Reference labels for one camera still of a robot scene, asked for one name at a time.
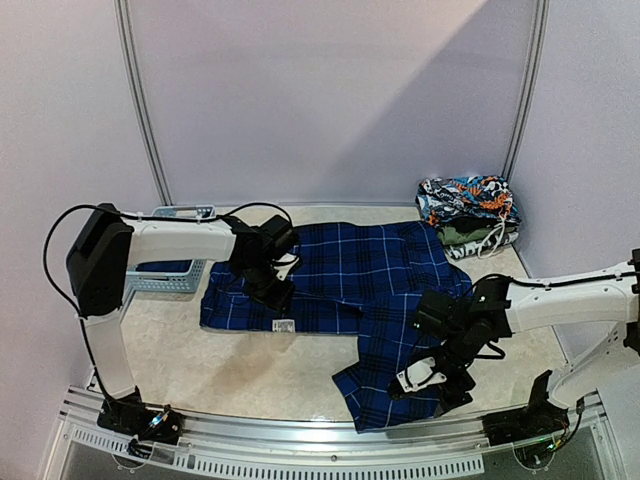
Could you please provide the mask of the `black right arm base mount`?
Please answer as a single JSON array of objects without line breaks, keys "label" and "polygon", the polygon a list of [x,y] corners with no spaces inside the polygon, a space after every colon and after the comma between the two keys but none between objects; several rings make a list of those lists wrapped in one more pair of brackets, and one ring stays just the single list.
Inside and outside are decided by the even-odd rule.
[{"label": "black right arm base mount", "polygon": [[570,429],[569,409],[560,407],[551,400],[549,382],[552,371],[540,374],[531,387],[528,402],[523,407],[511,408],[481,417],[482,431],[491,446],[514,443],[537,436],[551,435],[562,431],[558,440],[546,447],[549,452],[563,448],[581,426],[586,408],[585,396],[576,400],[577,420]]}]

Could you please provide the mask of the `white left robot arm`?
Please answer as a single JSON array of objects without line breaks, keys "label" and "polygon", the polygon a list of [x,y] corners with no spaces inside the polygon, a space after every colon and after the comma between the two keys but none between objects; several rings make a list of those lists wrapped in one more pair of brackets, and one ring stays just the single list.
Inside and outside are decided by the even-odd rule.
[{"label": "white left robot arm", "polygon": [[122,333],[125,296],[142,264],[210,261],[243,280],[246,296],[278,313],[288,310],[294,283],[287,269],[299,235],[285,214],[249,225],[235,214],[149,216],[110,203],[87,206],[90,215],[72,244],[66,268],[86,345],[111,419],[128,434],[148,426],[148,412],[131,397],[136,384]]}]

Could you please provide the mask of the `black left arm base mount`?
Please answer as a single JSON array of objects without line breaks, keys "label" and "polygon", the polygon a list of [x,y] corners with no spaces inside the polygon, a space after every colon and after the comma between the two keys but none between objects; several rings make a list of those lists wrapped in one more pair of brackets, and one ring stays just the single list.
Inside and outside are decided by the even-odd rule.
[{"label": "black left arm base mount", "polygon": [[186,417],[170,405],[151,405],[142,400],[138,387],[120,399],[108,397],[98,415],[97,426],[141,442],[176,445]]}]

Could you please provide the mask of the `blue plaid flannel shirt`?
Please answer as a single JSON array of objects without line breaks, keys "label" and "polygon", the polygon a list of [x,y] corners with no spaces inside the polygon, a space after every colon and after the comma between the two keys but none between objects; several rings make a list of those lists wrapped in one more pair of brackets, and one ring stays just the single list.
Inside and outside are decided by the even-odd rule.
[{"label": "blue plaid flannel shirt", "polygon": [[298,333],[354,335],[358,360],[333,375],[358,432],[435,418],[438,393],[393,400],[397,373],[437,340],[413,326],[427,290],[462,296],[470,277],[451,264],[434,228],[421,221],[303,225],[293,249],[301,264],[285,319]]}]

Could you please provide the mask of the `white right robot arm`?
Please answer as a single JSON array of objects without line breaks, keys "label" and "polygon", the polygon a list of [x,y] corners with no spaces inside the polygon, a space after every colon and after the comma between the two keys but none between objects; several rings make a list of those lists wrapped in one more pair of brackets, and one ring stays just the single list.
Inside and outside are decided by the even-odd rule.
[{"label": "white right robot arm", "polygon": [[555,371],[539,375],[517,427],[537,436],[595,390],[607,374],[639,362],[639,252],[600,271],[541,280],[489,274],[459,298],[425,291],[414,316],[416,330],[438,345],[401,368],[389,383],[391,399],[423,390],[438,399],[439,414],[470,403],[475,382],[468,372],[492,342],[526,331],[562,325],[610,322],[596,346]]}]

